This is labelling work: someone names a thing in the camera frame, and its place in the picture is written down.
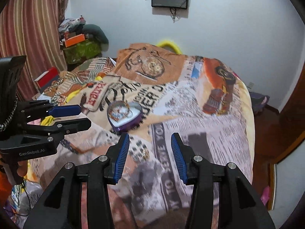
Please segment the green bag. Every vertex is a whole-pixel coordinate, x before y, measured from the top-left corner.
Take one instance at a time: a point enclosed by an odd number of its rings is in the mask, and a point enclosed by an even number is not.
[[[77,64],[95,57],[101,53],[100,43],[94,40],[85,40],[63,49],[67,64]]]

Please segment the black cable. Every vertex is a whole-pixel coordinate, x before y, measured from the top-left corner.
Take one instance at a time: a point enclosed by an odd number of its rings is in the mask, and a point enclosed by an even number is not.
[[[27,193],[26,187],[25,187],[25,186],[26,186],[26,185],[25,185],[25,180],[23,180],[23,183],[21,184],[21,188],[24,189],[24,192],[25,192],[25,194],[26,194],[26,196],[27,196],[27,199],[28,199],[28,201],[29,201],[29,206],[30,206],[29,211],[30,211],[30,210],[32,209],[32,205],[31,205],[31,200],[30,200],[29,194]]]
[[[28,214],[27,214],[27,215],[23,215],[23,214],[19,214],[19,213],[14,213],[13,211],[9,211],[9,210],[7,210],[7,209],[5,209],[5,208],[4,208],[4,210],[7,211],[7,212],[9,212],[9,213],[13,213],[13,214],[19,215],[19,216],[24,216],[24,217],[27,217],[27,216],[28,216]]]
[[[171,14],[172,14],[172,19],[173,19],[173,22],[175,22],[176,21],[176,12],[177,12],[177,9],[180,9],[180,8],[182,8],[182,6],[187,2],[188,0],[185,0],[181,5],[180,5],[180,7],[178,7],[178,8],[170,8],[170,12],[171,12]]]

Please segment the orange box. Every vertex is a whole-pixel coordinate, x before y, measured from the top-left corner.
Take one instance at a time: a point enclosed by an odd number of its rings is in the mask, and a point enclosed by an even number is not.
[[[82,41],[85,41],[85,35],[84,34],[79,34],[79,35],[76,35],[72,38],[69,38],[65,41],[65,45],[66,47],[69,47],[69,46],[72,46],[72,45],[75,45],[79,42],[82,42]]]

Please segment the yellow ring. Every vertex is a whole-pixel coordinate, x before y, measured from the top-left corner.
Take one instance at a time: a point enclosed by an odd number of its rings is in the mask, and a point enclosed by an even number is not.
[[[169,46],[170,48],[172,48],[174,50],[174,52],[176,54],[182,54],[180,48],[172,41],[169,40],[163,40],[161,42],[159,42],[156,46],[158,47],[164,47],[164,46]]]

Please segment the bed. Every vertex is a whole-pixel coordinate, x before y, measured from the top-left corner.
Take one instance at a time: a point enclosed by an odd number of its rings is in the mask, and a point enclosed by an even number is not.
[[[43,188],[67,162],[89,163],[105,154],[119,136],[111,132],[108,105],[138,102],[144,116],[131,131],[123,176],[108,186],[116,228],[184,228],[192,186],[179,179],[170,135],[178,132],[210,162],[235,162],[252,182],[254,116],[245,84],[218,59],[177,55],[149,44],[131,44],[117,60],[95,58],[85,70],[61,72],[45,90],[58,105],[79,104],[92,121],[88,131],[66,135],[55,155],[30,160]],[[149,158],[142,157],[142,151]],[[86,186],[82,223],[86,228]],[[218,187],[214,187],[212,228],[218,223]]]

